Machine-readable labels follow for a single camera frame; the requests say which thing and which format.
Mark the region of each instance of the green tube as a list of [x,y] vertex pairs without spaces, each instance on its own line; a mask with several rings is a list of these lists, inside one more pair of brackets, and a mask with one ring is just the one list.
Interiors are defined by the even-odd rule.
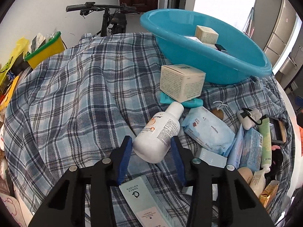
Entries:
[[269,118],[262,120],[262,124],[258,126],[258,130],[263,135],[261,167],[270,172],[269,167],[272,165],[272,138],[270,135]]

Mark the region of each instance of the handlebar grip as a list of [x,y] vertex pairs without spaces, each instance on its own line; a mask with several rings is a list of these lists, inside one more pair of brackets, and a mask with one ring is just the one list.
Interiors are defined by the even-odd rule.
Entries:
[[87,7],[85,4],[71,5],[71,6],[66,7],[66,12],[77,11],[77,10],[82,10],[82,9],[86,9],[86,8]]

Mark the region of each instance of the blue plastic basin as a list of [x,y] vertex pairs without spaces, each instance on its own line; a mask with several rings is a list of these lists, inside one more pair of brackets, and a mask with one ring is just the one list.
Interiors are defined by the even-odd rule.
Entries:
[[[181,10],[158,9],[141,16],[140,24],[153,33],[163,54],[173,64],[187,64],[206,73],[206,81],[233,84],[249,76],[265,77],[272,65],[263,51],[243,32],[211,16]],[[184,36],[194,36],[196,26],[214,29],[229,55]]]

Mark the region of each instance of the barcode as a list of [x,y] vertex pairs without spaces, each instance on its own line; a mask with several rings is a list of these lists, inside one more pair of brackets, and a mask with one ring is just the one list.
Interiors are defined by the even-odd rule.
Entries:
[[188,68],[190,69],[191,67],[190,66],[180,66],[179,68],[180,69],[188,69]]
[[262,147],[263,146],[263,136],[261,135],[260,136],[260,143],[259,143],[259,147]]

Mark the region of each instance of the plaid blanket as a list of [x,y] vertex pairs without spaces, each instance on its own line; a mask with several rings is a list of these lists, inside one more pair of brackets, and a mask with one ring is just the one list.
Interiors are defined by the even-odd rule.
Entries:
[[[69,166],[91,166],[109,156],[125,135],[135,138],[155,113],[167,108],[159,102],[160,69],[165,64],[170,63],[150,33],[104,38],[87,34],[79,45],[45,60],[22,81],[7,108],[4,142],[12,180],[31,212]],[[290,186],[295,144],[274,76],[251,77],[228,86],[205,83],[201,98],[207,109],[215,108],[213,102],[218,100],[228,104],[224,122],[235,132],[240,126],[236,112],[242,107],[257,108],[286,122],[281,183],[270,210],[276,221]],[[200,148],[183,132],[179,137],[193,153]],[[133,152],[126,181],[143,174],[176,226],[185,226],[191,198],[181,194],[170,151],[158,164],[149,164]],[[87,226],[89,197],[87,191]],[[118,188],[112,189],[112,200],[118,226],[140,226]]]

